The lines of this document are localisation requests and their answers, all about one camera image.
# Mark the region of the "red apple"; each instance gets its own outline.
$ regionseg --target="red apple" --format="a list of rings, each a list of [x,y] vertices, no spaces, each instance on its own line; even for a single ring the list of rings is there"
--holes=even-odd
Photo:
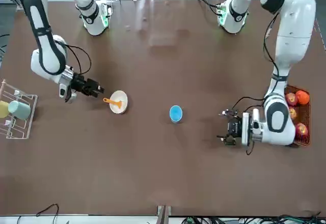
[[[290,111],[290,117],[291,117],[291,119],[294,121],[295,118],[297,117],[297,114],[296,114],[296,112],[295,112],[295,109],[294,109],[293,107],[290,107],[290,108],[289,108],[289,111]]]
[[[295,126],[295,137],[297,139],[306,138],[308,134],[309,134],[308,128],[304,124],[298,123]]]
[[[286,102],[289,106],[296,106],[297,97],[294,93],[288,93],[285,95]]]

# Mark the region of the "blue bowl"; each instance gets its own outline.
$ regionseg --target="blue bowl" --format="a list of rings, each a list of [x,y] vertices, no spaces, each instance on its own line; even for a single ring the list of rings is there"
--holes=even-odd
[[[182,118],[182,109],[178,105],[173,105],[170,109],[170,118],[173,123],[178,123]]]

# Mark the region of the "fruit basket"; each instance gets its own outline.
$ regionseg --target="fruit basket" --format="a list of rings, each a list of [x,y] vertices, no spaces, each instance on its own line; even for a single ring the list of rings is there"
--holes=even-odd
[[[308,91],[305,91],[304,89],[293,87],[293,86],[287,86],[285,89],[285,94],[287,93],[296,93],[297,91],[302,90],[309,94]],[[298,146],[307,147],[310,145],[310,101],[306,105],[297,105],[294,107],[294,110],[297,114],[297,117],[294,119],[293,123],[296,125],[297,123],[303,123],[308,128],[309,134],[307,137],[302,138],[295,138],[293,144]]]

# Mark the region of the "brown table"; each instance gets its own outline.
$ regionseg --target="brown table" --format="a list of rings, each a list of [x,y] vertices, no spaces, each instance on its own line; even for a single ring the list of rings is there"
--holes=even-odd
[[[229,35],[196,0],[123,2],[111,29],[92,37],[74,3],[49,3],[53,32],[92,57],[88,77],[107,97],[128,94],[127,113],[114,115],[101,99],[79,95],[65,104],[55,83],[31,71],[36,42],[18,12],[1,77],[38,94],[39,102],[30,139],[1,139],[0,214],[35,214],[59,203],[61,213],[80,214],[155,215],[157,205],[167,204],[174,215],[325,215],[326,62],[319,31],[289,78],[311,93],[312,145],[256,144],[246,156],[215,137],[226,132],[223,109],[241,96],[263,96],[269,84],[273,66],[262,41],[271,18],[253,2],[244,29]],[[277,26],[268,41],[272,53],[276,32]],[[86,69],[87,58],[78,54]],[[169,120],[174,104],[184,110],[178,125]]]

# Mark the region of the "white bowl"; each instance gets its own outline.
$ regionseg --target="white bowl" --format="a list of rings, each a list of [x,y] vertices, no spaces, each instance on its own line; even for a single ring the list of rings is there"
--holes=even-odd
[[[115,91],[114,93],[112,93],[110,99],[114,100],[116,102],[119,102],[119,101],[122,102],[120,108],[117,107],[116,105],[110,103],[110,109],[112,110],[113,113],[122,114],[126,111],[127,106],[128,106],[128,97],[124,91]]]

